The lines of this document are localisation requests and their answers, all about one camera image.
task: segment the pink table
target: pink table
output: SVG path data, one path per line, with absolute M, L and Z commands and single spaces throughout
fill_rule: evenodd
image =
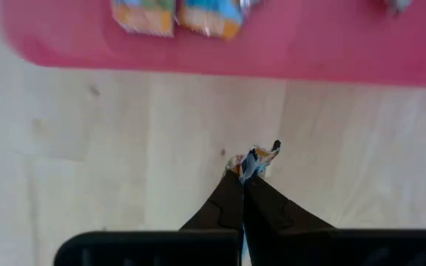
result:
M 378 0 L 266 0 L 230 42 L 182 29 L 128 35 L 109 0 L 0 0 L 0 28 L 18 54 L 48 67 L 426 86 L 426 0 L 399 18 Z

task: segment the black object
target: black object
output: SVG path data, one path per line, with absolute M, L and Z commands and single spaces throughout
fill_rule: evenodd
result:
M 336 229 L 256 174 L 242 185 L 232 171 L 178 232 L 82 234 L 54 265 L 240 265 L 245 232 L 254 266 L 426 265 L 426 231 Z

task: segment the wooden floor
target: wooden floor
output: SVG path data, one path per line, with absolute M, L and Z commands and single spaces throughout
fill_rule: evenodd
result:
M 47 69 L 0 40 L 0 265 L 74 234 L 176 229 L 226 161 L 342 228 L 426 228 L 426 89 Z

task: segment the snack packet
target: snack packet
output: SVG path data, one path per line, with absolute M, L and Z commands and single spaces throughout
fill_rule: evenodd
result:
M 114 19 L 128 33 L 174 35 L 175 0 L 112 0 Z
M 237 0 L 184 0 L 179 24 L 207 36 L 233 38 L 243 24 Z

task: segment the light wood floor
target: light wood floor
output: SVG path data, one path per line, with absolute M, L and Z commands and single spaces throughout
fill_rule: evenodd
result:
M 317 216 L 426 228 L 426 89 L 46 69 L 0 41 L 0 265 L 50 265 L 83 231 L 177 229 L 227 159 L 276 138 L 268 181 Z

